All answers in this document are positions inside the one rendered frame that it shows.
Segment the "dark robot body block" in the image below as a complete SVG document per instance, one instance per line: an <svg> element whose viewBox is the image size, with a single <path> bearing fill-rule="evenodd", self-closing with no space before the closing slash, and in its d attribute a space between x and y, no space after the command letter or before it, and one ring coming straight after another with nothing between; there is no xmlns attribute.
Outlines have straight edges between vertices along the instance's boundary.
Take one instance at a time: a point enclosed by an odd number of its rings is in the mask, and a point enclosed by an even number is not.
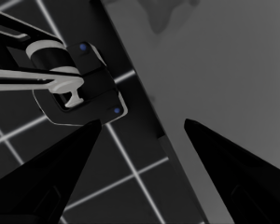
<svg viewBox="0 0 280 224"><path fill-rule="evenodd" d="M0 69L48 74L76 74L84 83L67 93L30 90L55 125L103 124L122 118L128 108L99 50L83 41L67 47L62 40L0 12Z"/></svg>

